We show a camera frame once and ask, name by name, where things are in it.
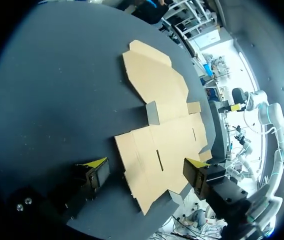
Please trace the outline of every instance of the black table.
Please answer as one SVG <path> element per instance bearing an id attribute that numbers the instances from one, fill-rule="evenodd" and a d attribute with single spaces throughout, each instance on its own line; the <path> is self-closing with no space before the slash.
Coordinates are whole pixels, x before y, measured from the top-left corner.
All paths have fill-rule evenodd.
<path id="1" fill-rule="evenodd" d="M 145 240 L 177 209 L 164 193 L 143 216 L 132 198 L 114 136 L 148 124 L 122 53 L 140 40 L 166 53 L 200 101 L 208 148 L 215 130 L 207 97 L 188 55 L 155 27 L 87 2 L 37 6 L 0 57 L 0 194 L 31 184 L 42 194 L 72 163 L 109 157 L 112 180 L 68 225 L 112 240 Z M 185 197 L 190 186 L 185 187 Z"/>

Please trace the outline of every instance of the flattened cardboard box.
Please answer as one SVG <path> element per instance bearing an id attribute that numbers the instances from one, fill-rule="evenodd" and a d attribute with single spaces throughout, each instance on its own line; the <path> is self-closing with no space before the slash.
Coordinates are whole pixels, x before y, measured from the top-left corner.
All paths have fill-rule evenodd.
<path id="1" fill-rule="evenodd" d="M 150 126 L 115 136 L 125 168 L 125 178 L 143 214 L 169 190 L 181 203 L 180 192 L 188 183 L 184 159 L 210 159 L 199 152 L 207 143 L 198 102 L 187 103 L 184 78 L 171 67 L 170 58 L 140 41 L 123 53 L 128 79 L 146 103 Z"/>

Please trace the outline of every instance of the cardboard slot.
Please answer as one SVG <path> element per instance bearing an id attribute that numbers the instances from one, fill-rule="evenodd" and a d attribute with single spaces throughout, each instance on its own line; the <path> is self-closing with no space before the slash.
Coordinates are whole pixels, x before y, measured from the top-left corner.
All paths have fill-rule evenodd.
<path id="1" fill-rule="evenodd" d="M 164 171 L 164 169 L 163 169 L 163 166 L 162 166 L 162 162 L 161 162 L 161 158 L 160 158 L 159 150 L 156 150 L 156 154 L 157 154 L 158 162 L 160 163 L 160 166 L 161 166 L 161 170 L 162 170 L 162 172 L 163 172 L 163 171 Z"/>
<path id="2" fill-rule="evenodd" d="M 197 137 L 196 137 L 196 133 L 194 132 L 194 128 L 192 128 L 192 130 L 193 130 L 194 139 L 195 139 L 195 141 L 196 141 L 196 140 L 197 140 Z"/>

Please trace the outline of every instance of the screw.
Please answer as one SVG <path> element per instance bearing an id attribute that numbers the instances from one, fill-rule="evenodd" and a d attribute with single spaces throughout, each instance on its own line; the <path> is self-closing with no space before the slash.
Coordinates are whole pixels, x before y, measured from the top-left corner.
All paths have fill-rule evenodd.
<path id="1" fill-rule="evenodd" d="M 22 204 L 18 204 L 18 205 L 16 205 L 16 210 L 18 211 L 18 212 L 22 212 L 23 211 L 23 205 Z"/>
<path id="2" fill-rule="evenodd" d="M 24 202 L 25 202 L 26 205 L 30 205 L 30 204 L 32 204 L 32 198 L 27 197 L 27 198 L 24 200 Z"/>

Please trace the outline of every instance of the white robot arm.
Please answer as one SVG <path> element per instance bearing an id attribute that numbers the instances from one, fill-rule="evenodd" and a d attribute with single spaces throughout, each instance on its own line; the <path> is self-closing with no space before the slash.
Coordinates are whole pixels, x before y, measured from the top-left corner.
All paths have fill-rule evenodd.
<path id="1" fill-rule="evenodd" d="M 276 197 L 274 194 L 280 185 L 284 170 L 284 117 L 280 104 L 269 104 L 267 94 L 264 91 L 246 92 L 244 95 L 246 97 L 246 100 L 244 101 L 246 105 L 245 111 L 258 109 L 258 119 L 260 124 L 262 126 L 272 125 L 278 145 L 278 149 L 274 153 L 274 165 L 268 183 L 269 186 L 267 191 L 263 193 L 263 201 L 248 212 L 248 220 L 259 225 L 260 229 L 263 230 L 268 225 L 271 218 L 278 213 L 283 201 L 281 197 Z M 250 163 L 246 160 L 246 156 L 251 154 L 251 152 L 252 149 L 250 143 L 245 142 L 243 144 L 243 150 L 237 157 L 250 173 L 250 177 L 253 180 L 256 180 L 257 174 L 251 169 Z M 238 173 L 232 168 L 227 168 L 226 170 L 231 176 L 236 176 L 238 180 L 245 177 L 244 174 Z"/>

